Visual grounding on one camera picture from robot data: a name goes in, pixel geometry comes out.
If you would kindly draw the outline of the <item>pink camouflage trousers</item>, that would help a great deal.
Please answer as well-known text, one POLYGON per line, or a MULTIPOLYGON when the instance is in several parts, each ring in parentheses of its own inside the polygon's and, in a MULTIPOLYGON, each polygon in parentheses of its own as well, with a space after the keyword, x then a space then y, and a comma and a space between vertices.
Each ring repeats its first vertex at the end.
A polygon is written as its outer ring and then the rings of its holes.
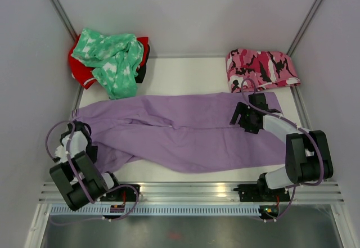
POLYGON ((229 90, 263 91, 300 84, 290 56, 279 51, 235 49, 226 56, 229 90))

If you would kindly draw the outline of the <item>purple trousers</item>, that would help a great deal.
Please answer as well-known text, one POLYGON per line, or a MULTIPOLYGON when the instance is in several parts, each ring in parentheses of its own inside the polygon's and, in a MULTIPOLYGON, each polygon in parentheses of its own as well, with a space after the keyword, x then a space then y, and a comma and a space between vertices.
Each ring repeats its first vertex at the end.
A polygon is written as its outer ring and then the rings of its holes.
POLYGON ((90 126, 101 172, 137 160, 181 173, 283 164, 280 139, 230 123, 242 100, 239 93, 137 96, 99 101, 77 109, 73 117, 90 126))

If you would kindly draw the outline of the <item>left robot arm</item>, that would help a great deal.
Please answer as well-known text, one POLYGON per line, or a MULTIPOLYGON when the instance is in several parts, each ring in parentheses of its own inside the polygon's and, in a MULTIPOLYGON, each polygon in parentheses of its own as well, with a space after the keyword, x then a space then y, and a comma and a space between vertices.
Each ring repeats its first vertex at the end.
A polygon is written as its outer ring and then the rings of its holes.
POLYGON ((91 128, 81 121, 67 123, 60 145, 51 155, 55 163, 50 176, 65 203, 72 211, 95 203, 102 197, 117 201, 122 187, 113 173, 100 173, 96 167, 98 147, 92 144, 91 128))

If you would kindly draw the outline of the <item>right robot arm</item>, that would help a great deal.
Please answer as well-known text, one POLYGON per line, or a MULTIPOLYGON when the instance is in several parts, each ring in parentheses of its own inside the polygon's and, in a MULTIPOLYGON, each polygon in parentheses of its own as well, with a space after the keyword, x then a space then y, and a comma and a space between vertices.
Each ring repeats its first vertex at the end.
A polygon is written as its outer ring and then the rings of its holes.
POLYGON ((300 184, 319 185, 332 178, 334 167, 325 133, 297 126, 279 110, 269 108, 263 93, 253 93, 238 102, 230 123, 238 124, 246 132, 258 134, 261 130, 272 133, 285 144, 285 165, 259 176, 256 184, 240 184, 236 188, 241 196, 248 190, 262 201, 286 193, 288 188, 300 184))

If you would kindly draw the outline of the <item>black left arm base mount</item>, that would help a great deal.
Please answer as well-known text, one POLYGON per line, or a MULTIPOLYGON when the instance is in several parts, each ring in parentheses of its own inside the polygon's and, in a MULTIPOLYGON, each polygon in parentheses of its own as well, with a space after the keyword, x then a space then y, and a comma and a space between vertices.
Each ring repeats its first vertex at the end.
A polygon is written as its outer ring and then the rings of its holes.
POLYGON ((130 184, 130 187, 123 187, 113 192, 107 193, 106 196, 100 198, 101 202, 135 202, 136 201, 136 190, 140 192, 139 184, 130 184))

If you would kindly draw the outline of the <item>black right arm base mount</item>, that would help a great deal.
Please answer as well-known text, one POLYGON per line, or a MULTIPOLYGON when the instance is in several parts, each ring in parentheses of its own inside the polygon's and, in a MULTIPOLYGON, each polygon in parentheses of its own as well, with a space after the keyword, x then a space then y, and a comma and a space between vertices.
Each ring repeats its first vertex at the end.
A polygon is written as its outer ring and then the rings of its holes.
POLYGON ((260 188, 257 184, 239 184, 233 189, 241 202, 289 202, 290 195, 284 188, 260 188))

